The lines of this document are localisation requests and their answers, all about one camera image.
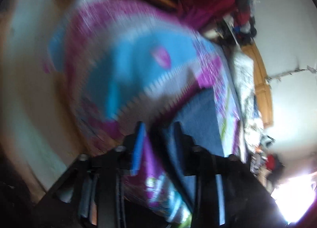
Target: screw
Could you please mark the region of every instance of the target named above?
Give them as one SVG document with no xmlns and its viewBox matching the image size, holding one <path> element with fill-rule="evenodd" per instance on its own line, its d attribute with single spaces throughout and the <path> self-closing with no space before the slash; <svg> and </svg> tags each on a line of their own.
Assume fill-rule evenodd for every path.
<svg viewBox="0 0 317 228">
<path fill-rule="evenodd" d="M 126 147 L 123 146 L 123 145 L 119 145 L 119 146 L 117 146 L 117 147 L 115 148 L 115 151 L 116 151 L 116 152 L 123 152 L 123 151 L 125 151 L 125 150 L 126 150 Z"/>
<path fill-rule="evenodd" d="M 88 155 L 86 155 L 86 154 L 80 154 L 79 157 L 78 157 L 78 160 L 79 160 L 79 161 L 87 161 L 88 158 L 89 158 Z"/>
<path fill-rule="evenodd" d="M 200 152 L 200 151 L 202 150 L 202 147 L 201 147 L 201 146 L 194 146 L 194 147 L 192 148 L 192 150 L 193 150 L 194 152 Z"/>
</svg>

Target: wooden floor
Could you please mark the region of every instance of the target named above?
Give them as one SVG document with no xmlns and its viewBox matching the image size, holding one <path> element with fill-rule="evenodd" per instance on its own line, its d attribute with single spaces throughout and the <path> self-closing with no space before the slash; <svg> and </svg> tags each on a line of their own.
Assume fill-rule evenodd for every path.
<svg viewBox="0 0 317 228">
<path fill-rule="evenodd" d="M 72 0 L 6 0 L 1 5 L 2 151 L 38 201 L 85 151 L 41 59 Z"/>
</svg>

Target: wooden bed frame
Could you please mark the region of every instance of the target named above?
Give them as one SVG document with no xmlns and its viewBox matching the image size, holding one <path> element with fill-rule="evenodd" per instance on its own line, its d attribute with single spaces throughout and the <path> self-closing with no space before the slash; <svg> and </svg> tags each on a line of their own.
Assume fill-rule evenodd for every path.
<svg viewBox="0 0 317 228">
<path fill-rule="evenodd" d="M 264 128 L 273 125 L 273 109 L 272 109 L 272 96 L 271 88 L 266 83 L 267 77 L 266 69 L 256 44 L 244 46 L 242 51 L 254 61 L 254 85 L 256 90 L 256 99 Z"/>
</svg>

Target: bright window light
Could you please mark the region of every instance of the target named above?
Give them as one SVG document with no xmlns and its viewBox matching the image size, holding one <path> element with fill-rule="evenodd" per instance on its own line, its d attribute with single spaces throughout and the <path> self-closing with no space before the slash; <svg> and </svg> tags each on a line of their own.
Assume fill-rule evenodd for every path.
<svg viewBox="0 0 317 228">
<path fill-rule="evenodd" d="M 297 222 L 315 199 L 309 175 L 289 179 L 272 193 L 282 215 L 288 223 Z"/>
</svg>

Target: blanket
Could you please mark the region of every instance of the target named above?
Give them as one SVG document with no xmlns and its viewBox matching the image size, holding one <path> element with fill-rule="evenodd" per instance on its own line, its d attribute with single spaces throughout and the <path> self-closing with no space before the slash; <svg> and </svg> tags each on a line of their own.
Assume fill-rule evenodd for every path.
<svg viewBox="0 0 317 228">
<path fill-rule="evenodd" d="M 178 19 L 138 0 L 77 0 L 49 44 L 47 71 L 65 76 L 72 114 L 92 155 L 214 89 L 224 155 L 237 149 L 237 104 L 214 45 Z M 127 199 L 169 222 L 190 216 L 144 134 L 141 169 L 124 178 Z"/>
</svg>

